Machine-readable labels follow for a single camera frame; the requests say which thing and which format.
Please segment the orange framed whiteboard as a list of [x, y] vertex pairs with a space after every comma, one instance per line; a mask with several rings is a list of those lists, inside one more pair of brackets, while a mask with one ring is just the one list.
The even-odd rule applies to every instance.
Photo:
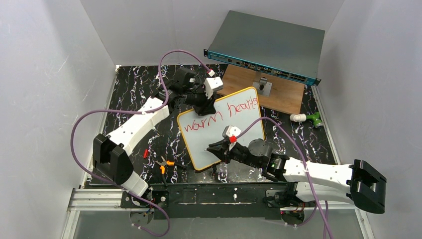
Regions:
[[179, 129], [196, 171], [206, 170], [220, 163], [206, 148], [223, 139], [222, 133], [227, 126], [234, 126], [235, 135], [239, 135], [261, 117], [258, 95], [254, 87], [221, 97], [215, 101], [214, 107], [216, 112], [207, 116], [198, 116], [194, 110], [177, 116]]

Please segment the red marker cap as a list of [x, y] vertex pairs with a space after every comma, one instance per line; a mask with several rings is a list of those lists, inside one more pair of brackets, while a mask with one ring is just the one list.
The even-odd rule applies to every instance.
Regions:
[[149, 150], [145, 149], [144, 154], [143, 154], [143, 158], [146, 159], [149, 155]]

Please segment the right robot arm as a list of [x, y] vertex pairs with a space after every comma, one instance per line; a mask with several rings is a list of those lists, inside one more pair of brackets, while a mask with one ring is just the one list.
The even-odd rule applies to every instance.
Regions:
[[273, 182], [286, 182], [288, 186], [278, 195], [277, 203], [297, 204], [320, 201], [337, 201], [354, 204], [373, 214], [383, 214], [386, 202], [386, 177], [365, 160], [355, 159], [353, 164], [328, 165], [276, 153], [272, 146], [255, 139], [248, 146], [223, 139], [210, 144], [207, 151], [225, 163], [237, 161], [262, 169], [261, 175]]

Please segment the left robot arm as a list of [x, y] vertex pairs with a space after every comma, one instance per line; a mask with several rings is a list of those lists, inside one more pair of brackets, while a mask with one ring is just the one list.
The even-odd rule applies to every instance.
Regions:
[[199, 116], [213, 115], [217, 91], [223, 89], [221, 77], [212, 71], [200, 80], [188, 68], [176, 70], [174, 78], [152, 93], [145, 104], [119, 128], [93, 140], [93, 167], [115, 185], [143, 197], [151, 189], [138, 175], [129, 157], [138, 143], [182, 105], [192, 106]]

